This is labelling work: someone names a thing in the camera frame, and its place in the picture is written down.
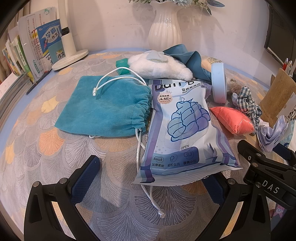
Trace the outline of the pink clay bag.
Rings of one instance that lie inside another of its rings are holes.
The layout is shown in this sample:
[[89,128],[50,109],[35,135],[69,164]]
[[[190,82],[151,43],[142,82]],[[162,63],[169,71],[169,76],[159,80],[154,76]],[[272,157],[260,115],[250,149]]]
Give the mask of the pink clay bag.
[[252,121],[241,111],[225,106],[215,106],[210,111],[232,134],[241,136],[255,131]]

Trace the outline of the blue wet wipes pack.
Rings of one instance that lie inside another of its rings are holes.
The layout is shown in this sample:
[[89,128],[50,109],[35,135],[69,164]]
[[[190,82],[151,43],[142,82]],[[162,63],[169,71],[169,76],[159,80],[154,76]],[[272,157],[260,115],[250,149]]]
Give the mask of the blue wet wipes pack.
[[212,125],[210,85],[154,79],[149,87],[152,116],[134,184],[180,186],[241,168],[225,134]]

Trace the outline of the checkered fabric scrunchie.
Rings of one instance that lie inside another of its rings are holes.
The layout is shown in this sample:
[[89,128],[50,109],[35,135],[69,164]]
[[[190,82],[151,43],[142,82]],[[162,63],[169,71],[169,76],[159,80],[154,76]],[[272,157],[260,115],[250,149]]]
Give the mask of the checkered fabric scrunchie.
[[245,114],[252,122],[255,133],[258,131],[259,119],[262,115],[262,110],[258,104],[252,98],[251,90],[249,87],[244,86],[241,88],[240,93],[232,94],[232,102],[234,106]]

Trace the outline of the light blue tape roll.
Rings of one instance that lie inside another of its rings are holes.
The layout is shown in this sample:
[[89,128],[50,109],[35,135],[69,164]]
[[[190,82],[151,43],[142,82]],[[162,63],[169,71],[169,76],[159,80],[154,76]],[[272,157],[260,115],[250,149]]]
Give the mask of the light blue tape roll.
[[211,65],[211,81],[213,98],[216,103],[225,104],[227,101],[227,82],[224,72],[224,63]]

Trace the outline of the cream tube package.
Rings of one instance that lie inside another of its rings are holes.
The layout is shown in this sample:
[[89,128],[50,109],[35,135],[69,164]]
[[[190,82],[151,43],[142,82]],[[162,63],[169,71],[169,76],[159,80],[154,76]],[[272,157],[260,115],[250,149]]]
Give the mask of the cream tube package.
[[212,73],[212,64],[223,63],[223,61],[219,59],[216,59],[214,57],[209,57],[206,55],[202,55],[201,59],[202,59],[201,67],[203,68],[204,72],[206,72],[208,75]]

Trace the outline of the black television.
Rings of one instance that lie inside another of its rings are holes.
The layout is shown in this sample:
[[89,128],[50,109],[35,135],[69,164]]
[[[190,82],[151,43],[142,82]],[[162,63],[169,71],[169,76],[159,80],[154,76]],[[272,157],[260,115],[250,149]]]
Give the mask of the black television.
[[285,20],[271,7],[264,48],[281,65],[288,59],[295,60],[295,37]]

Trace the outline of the teal blue cloth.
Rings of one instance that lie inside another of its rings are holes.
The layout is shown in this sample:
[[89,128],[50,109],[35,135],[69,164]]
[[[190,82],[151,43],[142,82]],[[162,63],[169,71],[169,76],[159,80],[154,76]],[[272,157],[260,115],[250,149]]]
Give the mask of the teal blue cloth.
[[163,52],[182,62],[191,70],[194,78],[203,80],[207,84],[212,84],[211,72],[201,66],[202,58],[197,51],[189,52],[184,44],[178,44]]

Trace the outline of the black pen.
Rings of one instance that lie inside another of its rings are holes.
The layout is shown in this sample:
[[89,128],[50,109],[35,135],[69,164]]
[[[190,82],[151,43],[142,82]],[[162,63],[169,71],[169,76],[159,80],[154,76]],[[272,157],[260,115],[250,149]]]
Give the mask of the black pen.
[[51,71],[44,73],[42,77],[40,77],[35,83],[33,83],[33,85],[26,92],[26,95],[28,95],[46,76],[48,76],[50,72]]

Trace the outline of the white fluffy plush cloud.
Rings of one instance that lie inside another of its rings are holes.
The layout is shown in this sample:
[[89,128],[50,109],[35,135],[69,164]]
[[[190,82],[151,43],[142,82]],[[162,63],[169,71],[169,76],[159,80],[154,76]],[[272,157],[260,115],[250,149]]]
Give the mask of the white fluffy plush cloud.
[[128,59],[131,70],[145,79],[176,79],[190,81],[192,71],[172,56],[154,50],[133,55]]

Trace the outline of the white desk lamp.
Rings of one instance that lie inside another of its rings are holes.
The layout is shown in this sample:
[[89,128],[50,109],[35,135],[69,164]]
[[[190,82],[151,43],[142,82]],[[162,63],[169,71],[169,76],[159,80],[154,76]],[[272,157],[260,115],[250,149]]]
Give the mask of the white desk lamp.
[[62,33],[62,45],[65,52],[65,57],[58,60],[53,64],[52,69],[54,71],[63,69],[81,59],[86,57],[89,54],[87,49],[77,51],[73,39],[73,35],[70,32],[67,14],[66,14],[66,4],[65,0],[58,0],[58,11],[61,24],[61,33]]

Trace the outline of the stack of books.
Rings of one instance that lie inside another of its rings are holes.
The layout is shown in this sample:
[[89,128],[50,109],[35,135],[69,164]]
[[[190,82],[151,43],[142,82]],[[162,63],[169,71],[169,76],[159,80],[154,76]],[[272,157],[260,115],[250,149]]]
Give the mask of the stack of books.
[[46,70],[41,60],[41,47],[35,29],[56,20],[57,9],[47,7],[29,13],[21,9],[1,36],[1,65],[11,72],[1,78],[1,126],[4,126],[13,108]]

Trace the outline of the white ribbed vase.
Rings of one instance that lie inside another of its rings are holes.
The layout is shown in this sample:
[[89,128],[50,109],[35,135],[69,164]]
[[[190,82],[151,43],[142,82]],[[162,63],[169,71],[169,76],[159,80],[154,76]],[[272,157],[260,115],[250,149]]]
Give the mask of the white ribbed vase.
[[180,6],[172,1],[151,1],[156,16],[148,36],[149,47],[152,50],[164,51],[182,43],[182,33],[179,26],[177,12]]

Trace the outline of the green small box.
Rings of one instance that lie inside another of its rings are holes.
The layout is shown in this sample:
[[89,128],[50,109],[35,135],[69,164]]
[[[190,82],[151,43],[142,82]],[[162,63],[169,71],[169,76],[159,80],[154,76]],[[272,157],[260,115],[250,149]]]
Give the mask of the green small box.
[[[116,68],[119,68],[119,67],[129,68],[130,67],[128,65],[128,58],[124,58],[124,59],[116,61],[115,65],[116,65]],[[126,69],[118,69],[117,73],[118,73],[118,75],[126,75],[126,74],[130,74],[130,71],[126,70]]]

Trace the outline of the blue white artificial flowers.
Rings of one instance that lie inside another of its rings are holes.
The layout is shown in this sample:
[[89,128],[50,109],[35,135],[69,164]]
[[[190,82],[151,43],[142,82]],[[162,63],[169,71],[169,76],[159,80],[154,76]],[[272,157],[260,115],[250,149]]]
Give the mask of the blue white artificial flowers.
[[[151,0],[129,0],[129,3],[141,3],[141,4],[151,4]],[[200,9],[205,9],[209,15],[212,15],[210,6],[215,8],[224,8],[225,5],[219,1],[215,0],[169,0],[169,2],[174,3],[178,7],[188,8],[188,7],[199,7]]]

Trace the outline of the teal drawstring pouch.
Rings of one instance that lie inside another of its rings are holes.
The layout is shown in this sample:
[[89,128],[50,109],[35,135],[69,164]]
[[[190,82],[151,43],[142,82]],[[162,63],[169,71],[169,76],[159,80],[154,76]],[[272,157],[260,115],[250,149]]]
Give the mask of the teal drawstring pouch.
[[133,70],[112,77],[82,76],[59,115],[55,127],[90,138],[137,139],[136,165],[145,149],[142,134],[147,131],[152,93],[144,78]]

